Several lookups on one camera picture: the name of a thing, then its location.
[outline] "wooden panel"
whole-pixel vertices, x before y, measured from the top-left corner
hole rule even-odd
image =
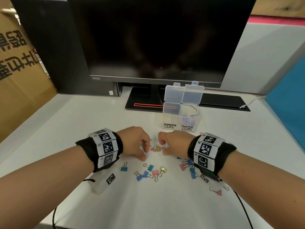
[[[257,0],[251,14],[305,18],[305,0]]]

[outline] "black monitor screen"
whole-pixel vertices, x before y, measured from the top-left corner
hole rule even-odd
[[[221,81],[256,0],[68,0],[93,76]]]

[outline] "person's left hand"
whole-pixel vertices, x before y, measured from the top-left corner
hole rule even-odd
[[[140,146],[144,143],[144,150],[145,152],[148,152],[150,148],[150,138],[141,127],[132,126],[116,133],[123,142],[123,154],[134,155],[142,162],[146,160],[146,155],[140,149]]]

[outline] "person's right arm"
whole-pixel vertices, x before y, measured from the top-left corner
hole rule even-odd
[[[165,155],[188,158],[195,136],[173,131],[160,132],[158,138],[169,145]],[[304,179],[238,151],[228,156],[218,175],[273,228],[305,228]]]

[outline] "clear plastic container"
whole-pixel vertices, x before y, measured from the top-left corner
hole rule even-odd
[[[204,86],[193,81],[181,87],[180,83],[165,88],[161,127],[169,130],[185,130],[195,132],[202,119],[198,104],[204,91]]]

